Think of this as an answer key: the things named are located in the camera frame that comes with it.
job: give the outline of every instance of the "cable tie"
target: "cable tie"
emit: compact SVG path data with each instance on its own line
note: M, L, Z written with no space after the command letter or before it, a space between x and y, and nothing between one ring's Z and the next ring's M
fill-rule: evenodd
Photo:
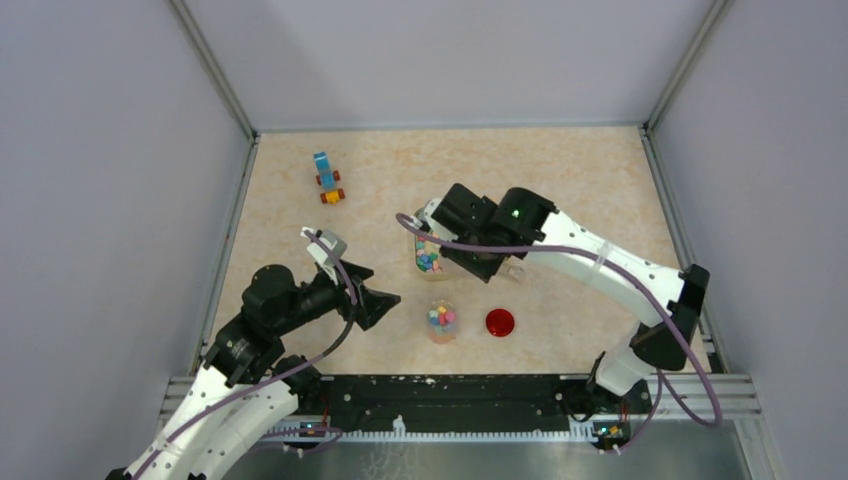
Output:
M608 240L604 240L604 243L601 245L601 248L598 249L597 254L598 257L595 259L595 262L592 264L592 267L589 269L589 273L586 274L583 279L583 283L587 286L591 285L592 280L598 275L601 271L601 267L604 266L604 262L609 258L610 253L612 253L615 245L610 243Z

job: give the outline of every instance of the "building block toy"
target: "building block toy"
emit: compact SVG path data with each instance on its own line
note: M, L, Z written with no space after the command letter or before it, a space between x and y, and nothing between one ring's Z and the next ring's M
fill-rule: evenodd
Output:
M315 160L315 168L318 169L318 175L315 175L315 181L318 185L324 187L324 193L321 194L321 203L334 204L339 200L344 199L344 190L336 188L336 182L341 180L341 175L338 170L330 168L330 160L327 159L325 152L318 152L313 155Z

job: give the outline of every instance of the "plastic container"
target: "plastic container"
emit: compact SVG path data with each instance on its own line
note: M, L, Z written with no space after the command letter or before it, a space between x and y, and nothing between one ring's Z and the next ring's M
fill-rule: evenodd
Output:
M456 308L447 300L438 300L430 304L427 310L427 334L435 343L448 343L456 338Z
M412 235L412 265L419 277L429 281L452 278L454 273L450 271L451 263L443 261L438 245L418 235Z

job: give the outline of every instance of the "blue toy block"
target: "blue toy block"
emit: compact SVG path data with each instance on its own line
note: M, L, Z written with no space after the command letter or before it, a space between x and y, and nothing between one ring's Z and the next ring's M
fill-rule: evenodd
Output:
M313 158L315 159L315 168L317 168L319 172L330 169L330 161L327 159L326 153L316 153L313 155Z
M321 186L324 190L333 190L336 188L336 180L333 178L333 172L325 172L321 174Z

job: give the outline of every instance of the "white wall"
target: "white wall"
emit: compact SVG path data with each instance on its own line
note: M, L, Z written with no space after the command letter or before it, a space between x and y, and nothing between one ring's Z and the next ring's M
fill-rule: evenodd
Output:
M848 3L736 2L658 133L790 478L845 478Z
M153 438L246 148L166 2L0 3L0 476Z
M641 123L711 0L190 0L260 130Z

